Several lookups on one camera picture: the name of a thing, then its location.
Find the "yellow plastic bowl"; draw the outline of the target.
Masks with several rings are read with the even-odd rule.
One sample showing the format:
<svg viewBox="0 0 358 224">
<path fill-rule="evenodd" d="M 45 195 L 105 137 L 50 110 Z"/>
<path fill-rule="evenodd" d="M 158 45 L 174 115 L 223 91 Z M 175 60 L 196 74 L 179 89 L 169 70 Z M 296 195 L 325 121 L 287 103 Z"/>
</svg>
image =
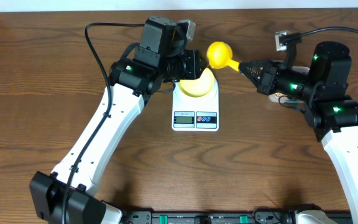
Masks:
<svg viewBox="0 0 358 224">
<path fill-rule="evenodd" d="M 209 68 L 204 69 L 196 80 L 181 80 L 179 89 L 187 96 L 198 98 L 207 95 L 215 84 L 215 77 Z"/>
</svg>

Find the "yellow plastic scoop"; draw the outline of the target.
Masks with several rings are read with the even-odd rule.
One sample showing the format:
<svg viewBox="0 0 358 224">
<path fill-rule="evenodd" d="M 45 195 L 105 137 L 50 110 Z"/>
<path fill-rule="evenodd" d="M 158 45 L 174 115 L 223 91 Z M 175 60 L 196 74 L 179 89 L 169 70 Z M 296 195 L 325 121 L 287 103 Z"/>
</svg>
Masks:
<svg viewBox="0 0 358 224">
<path fill-rule="evenodd" d="M 213 42 L 207 49 L 209 65 L 214 69 L 230 67 L 239 71 L 239 62 L 232 59 L 233 52 L 231 47 L 225 42 Z"/>
</svg>

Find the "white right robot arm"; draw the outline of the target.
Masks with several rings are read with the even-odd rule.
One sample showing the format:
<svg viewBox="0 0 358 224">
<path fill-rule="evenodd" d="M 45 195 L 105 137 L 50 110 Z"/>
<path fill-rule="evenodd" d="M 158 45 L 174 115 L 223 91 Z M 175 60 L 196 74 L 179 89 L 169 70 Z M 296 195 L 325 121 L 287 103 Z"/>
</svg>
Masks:
<svg viewBox="0 0 358 224">
<path fill-rule="evenodd" d="M 282 93 L 304 102 L 302 113 L 338 174 L 352 215 L 358 223 L 358 102 L 346 94 L 350 50 L 339 42 L 321 42 L 304 75 L 292 67 L 296 47 L 285 61 L 241 62 L 239 71 L 259 93 Z"/>
</svg>

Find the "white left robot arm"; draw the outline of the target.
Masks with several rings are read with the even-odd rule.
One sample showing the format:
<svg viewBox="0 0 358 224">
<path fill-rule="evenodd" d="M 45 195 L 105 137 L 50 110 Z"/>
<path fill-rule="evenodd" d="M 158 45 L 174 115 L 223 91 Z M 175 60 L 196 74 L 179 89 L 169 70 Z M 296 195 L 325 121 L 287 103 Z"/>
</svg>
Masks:
<svg viewBox="0 0 358 224">
<path fill-rule="evenodd" d="M 123 213 L 96 193 L 119 141 L 161 85 L 196 80 L 208 66 L 187 49 L 195 23 L 150 16 L 139 42 L 102 69 L 106 84 L 99 106 L 70 152 L 51 173 L 36 172 L 29 188 L 36 215 L 48 223 L 119 223 Z"/>
</svg>

